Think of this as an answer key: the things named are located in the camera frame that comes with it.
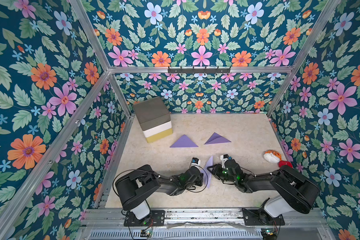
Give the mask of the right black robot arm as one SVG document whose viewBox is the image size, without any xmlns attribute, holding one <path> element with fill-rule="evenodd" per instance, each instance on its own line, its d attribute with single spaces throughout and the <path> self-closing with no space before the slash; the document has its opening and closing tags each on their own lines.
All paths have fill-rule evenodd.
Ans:
<svg viewBox="0 0 360 240">
<path fill-rule="evenodd" d="M 308 214 L 320 193 L 316 184 L 287 165 L 265 174 L 246 174 L 234 159 L 228 159 L 223 165 L 215 164 L 207 170 L 222 183 L 232 184 L 244 194 L 278 192 L 278 196 L 266 200 L 259 208 L 264 217 L 276 218 L 292 211 Z"/>
</svg>

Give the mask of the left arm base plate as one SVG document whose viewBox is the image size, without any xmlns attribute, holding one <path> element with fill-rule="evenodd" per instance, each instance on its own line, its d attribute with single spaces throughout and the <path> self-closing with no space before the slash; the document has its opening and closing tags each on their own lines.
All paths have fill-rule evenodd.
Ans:
<svg viewBox="0 0 360 240">
<path fill-rule="evenodd" d="M 141 220 L 136 215 L 128 211 L 125 216 L 124 227 L 157 227 L 163 226 L 165 221 L 164 210 L 153 210 Z"/>
</svg>

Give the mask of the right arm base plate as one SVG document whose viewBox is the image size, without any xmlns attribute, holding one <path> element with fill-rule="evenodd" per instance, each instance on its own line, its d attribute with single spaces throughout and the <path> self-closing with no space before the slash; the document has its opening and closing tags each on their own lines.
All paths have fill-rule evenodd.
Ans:
<svg viewBox="0 0 360 240">
<path fill-rule="evenodd" d="M 272 217 L 263 208 L 246 209 L 242 208 L 246 226 L 284 226 L 285 221 L 282 215 Z"/>
</svg>

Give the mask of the pale purple paper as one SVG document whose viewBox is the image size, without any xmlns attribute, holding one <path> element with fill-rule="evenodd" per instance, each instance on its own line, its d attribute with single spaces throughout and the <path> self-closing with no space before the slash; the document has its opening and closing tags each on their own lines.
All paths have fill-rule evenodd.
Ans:
<svg viewBox="0 0 360 240">
<path fill-rule="evenodd" d="M 205 164 L 205 167 L 203 168 L 204 169 L 204 184 L 205 184 L 206 188 L 209 188 L 210 184 L 211 184 L 212 173 L 209 171 L 209 167 L 211 167 L 213 165 L 213 159 L 214 159 L 214 157 L 211 156 L 208 159 L 207 163 Z"/>
</svg>

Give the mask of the purple square paper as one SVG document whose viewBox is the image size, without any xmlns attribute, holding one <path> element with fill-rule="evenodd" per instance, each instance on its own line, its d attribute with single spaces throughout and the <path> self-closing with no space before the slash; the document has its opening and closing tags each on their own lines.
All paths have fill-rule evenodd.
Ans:
<svg viewBox="0 0 360 240">
<path fill-rule="evenodd" d="M 224 144 L 224 143 L 230 143 L 231 141 L 227 138 L 217 134 L 213 133 L 209 139 L 205 142 L 205 145 L 213 145 L 213 144 Z"/>
<path fill-rule="evenodd" d="M 182 135 L 170 148 L 197 148 L 198 145 L 194 143 L 187 135 Z"/>
</svg>

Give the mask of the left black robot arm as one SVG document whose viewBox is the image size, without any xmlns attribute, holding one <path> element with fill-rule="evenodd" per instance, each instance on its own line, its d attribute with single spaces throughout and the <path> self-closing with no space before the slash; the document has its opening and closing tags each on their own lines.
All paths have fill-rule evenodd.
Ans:
<svg viewBox="0 0 360 240">
<path fill-rule="evenodd" d="M 166 177 L 155 172 L 150 165 L 144 165 L 118 174 L 114 178 L 113 191 L 119 197 L 123 210 L 142 221 L 152 215 L 147 199 L 154 193 L 174 197 L 194 192 L 203 184 L 204 174 L 195 166 L 179 175 Z"/>
</svg>

